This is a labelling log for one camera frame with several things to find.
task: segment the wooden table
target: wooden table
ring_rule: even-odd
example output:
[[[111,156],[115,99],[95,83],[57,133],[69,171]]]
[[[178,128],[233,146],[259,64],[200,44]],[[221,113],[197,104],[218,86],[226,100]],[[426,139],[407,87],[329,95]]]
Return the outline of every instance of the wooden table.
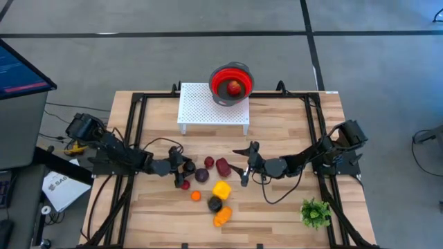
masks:
[[[116,93],[108,123],[110,130],[117,127],[122,133],[125,132],[132,93]],[[340,97],[337,93],[319,94],[329,131],[345,120]],[[247,136],[243,136],[241,127],[201,125],[189,126],[186,135],[182,136],[177,125],[179,99],[149,99],[141,145],[144,146],[158,137],[178,141],[185,148],[184,155],[193,159],[197,168],[204,167],[206,156],[212,156],[215,160],[224,157],[230,164],[246,167],[247,158],[234,154],[232,150],[245,149],[249,141],[254,140],[260,142],[260,153],[265,159],[296,154],[311,146],[303,101],[294,98],[250,98],[249,101],[251,126]],[[135,136],[136,119],[132,139]],[[160,140],[147,149],[154,152],[156,158],[165,158],[170,146],[169,142]],[[94,181],[84,231],[87,230],[87,217],[92,202],[105,178],[100,176]],[[114,176],[105,185],[98,199],[93,214],[93,232],[109,213],[115,178]],[[248,187],[241,187],[239,176],[233,172],[225,180],[233,189],[225,202],[233,209],[233,216],[221,228],[213,225],[214,215],[206,205],[206,200],[211,197],[211,189],[218,180],[219,176],[214,168],[210,170],[208,182],[200,184],[190,177],[191,188],[184,191],[174,188],[172,175],[163,178],[147,174],[136,176],[124,247],[180,248],[182,243],[189,243],[190,248],[255,248],[257,243],[263,243],[265,248],[329,247],[325,228],[316,231],[300,222],[302,200],[312,197],[320,200],[318,180],[310,164],[302,175],[298,189],[276,205],[269,205],[264,201],[261,186],[253,181],[249,181]],[[266,195],[271,201],[276,200],[291,189],[296,181],[297,178],[272,181],[266,186]],[[375,243],[362,187],[350,176],[337,176],[337,181],[344,213],[363,238]],[[201,191],[200,202],[191,201],[192,190]],[[333,224],[337,243],[341,243],[335,215]],[[117,241],[119,227],[120,215],[114,224],[112,243]]]

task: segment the green plant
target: green plant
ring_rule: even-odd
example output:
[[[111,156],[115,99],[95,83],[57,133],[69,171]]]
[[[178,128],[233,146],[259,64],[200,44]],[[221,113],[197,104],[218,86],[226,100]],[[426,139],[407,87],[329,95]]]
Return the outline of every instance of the green plant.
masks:
[[[329,226],[330,222],[326,219],[331,216],[331,211],[327,209],[329,203],[323,201],[303,200],[302,221],[307,227],[318,230],[321,226]]]

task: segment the small orange ball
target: small orange ball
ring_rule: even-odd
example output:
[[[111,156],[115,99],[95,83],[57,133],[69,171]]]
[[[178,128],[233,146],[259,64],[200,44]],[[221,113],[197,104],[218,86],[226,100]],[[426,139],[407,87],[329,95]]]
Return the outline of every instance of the small orange ball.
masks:
[[[192,194],[191,194],[191,199],[193,201],[200,201],[200,199],[201,199],[200,191],[197,191],[197,190],[193,191]]]

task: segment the red apple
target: red apple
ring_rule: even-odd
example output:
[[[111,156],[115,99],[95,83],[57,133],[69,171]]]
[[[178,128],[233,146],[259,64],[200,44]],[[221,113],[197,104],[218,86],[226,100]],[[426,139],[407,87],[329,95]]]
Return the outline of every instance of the red apple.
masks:
[[[240,84],[237,80],[231,80],[228,84],[228,94],[231,96],[238,95],[242,91]]]
[[[183,185],[180,188],[183,189],[183,190],[188,190],[190,186],[191,186],[191,184],[189,183],[189,181],[185,180],[183,182]]]

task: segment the monitor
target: monitor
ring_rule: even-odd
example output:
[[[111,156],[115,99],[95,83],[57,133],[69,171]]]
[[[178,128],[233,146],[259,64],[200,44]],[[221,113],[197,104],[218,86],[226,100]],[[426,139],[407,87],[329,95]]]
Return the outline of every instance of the monitor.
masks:
[[[0,39],[0,100],[56,88],[51,79]]]

